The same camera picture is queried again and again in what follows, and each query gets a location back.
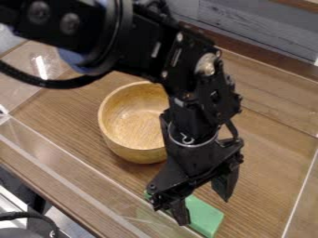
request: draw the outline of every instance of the green block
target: green block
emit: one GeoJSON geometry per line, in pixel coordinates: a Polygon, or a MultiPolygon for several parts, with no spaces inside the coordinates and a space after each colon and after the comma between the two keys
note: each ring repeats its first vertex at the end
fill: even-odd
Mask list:
{"type": "Polygon", "coordinates": [[[223,221],[223,213],[194,195],[186,198],[186,207],[191,217],[188,227],[204,237],[212,238],[223,221]]]}

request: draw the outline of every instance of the blue part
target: blue part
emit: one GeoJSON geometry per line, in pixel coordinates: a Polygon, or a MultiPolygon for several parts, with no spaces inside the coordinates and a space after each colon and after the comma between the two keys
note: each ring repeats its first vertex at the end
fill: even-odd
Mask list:
{"type": "MultiPolygon", "coordinates": [[[[96,0],[104,7],[107,7],[107,0],[96,0]]],[[[68,65],[71,66],[71,68],[81,73],[81,74],[87,74],[89,73],[89,68],[84,68],[80,67],[79,65],[84,62],[85,60],[85,54],[79,54],[76,52],[72,52],[69,50],[65,50],[63,48],[57,49],[59,54],[61,59],[68,63],[68,65]]]]}

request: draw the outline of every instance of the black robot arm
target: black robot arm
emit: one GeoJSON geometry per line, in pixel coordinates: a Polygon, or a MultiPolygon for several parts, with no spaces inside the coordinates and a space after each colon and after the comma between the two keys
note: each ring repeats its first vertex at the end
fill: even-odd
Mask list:
{"type": "Polygon", "coordinates": [[[178,223],[188,224],[186,198],[207,182],[227,202],[242,163],[243,141],[231,123],[242,98],[214,42],[178,24],[166,2],[0,0],[0,21],[24,38],[56,46],[61,58],[85,75],[68,85],[45,83],[1,62],[0,71],[24,82],[71,88],[117,70],[163,85],[170,103],[160,116],[168,161],[147,187],[154,209],[168,209],[178,223]],[[219,139],[222,126],[232,138],[219,139]]]}

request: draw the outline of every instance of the bowl rim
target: bowl rim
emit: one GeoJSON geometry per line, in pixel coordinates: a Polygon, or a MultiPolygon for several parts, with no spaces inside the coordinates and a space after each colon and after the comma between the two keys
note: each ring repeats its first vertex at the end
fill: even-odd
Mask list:
{"type": "Polygon", "coordinates": [[[119,147],[124,148],[125,150],[132,150],[132,151],[141,151],[141,152],[152,152],[155,150],[163,150],[164,149],[164,145],[163,147],[156,147],[156,148],[151,148],[151,149],[136,149],[136,148],[132,148],[132,147],[127,147],[124,146],[123,144],[117,143],[116,139],[111,136],[111,134],[108,133],[108,130],[103,124],[103,111],[104,111],[104,105],[105,103],[109,101],[111,97],[117,93],[120,92],[123,89],[127,89],[132,86],[140,86],[140,85],[155,85],[152,84],[151,82],[148,81],[141,81],[141,82],[132,82],[129,84],[125,84],[124,86],[120,86],[116,90],[112,91],[111,94],[108,94],[108,96],[105,97],[105,99],[103,100],[100,106],[99,106],[99,109],[97,109],[97,125],[99,125],[99,128],[100,128],[100,131],[103,133],[103,136],[107,137],[107,139],[115,144],[117,145],[119,147]]]}

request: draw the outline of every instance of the wooden bowl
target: wooden bowl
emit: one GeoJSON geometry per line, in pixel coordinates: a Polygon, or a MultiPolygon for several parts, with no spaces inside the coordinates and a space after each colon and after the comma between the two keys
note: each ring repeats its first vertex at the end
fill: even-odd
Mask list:
{"type": "Polygon", "coordinates": [[[109,149],[137,164],[154,164],[167,158],[159,115],[168,107],[168,96],[159,85],[128,84],[103,101],[97,123],[109,149]]]}

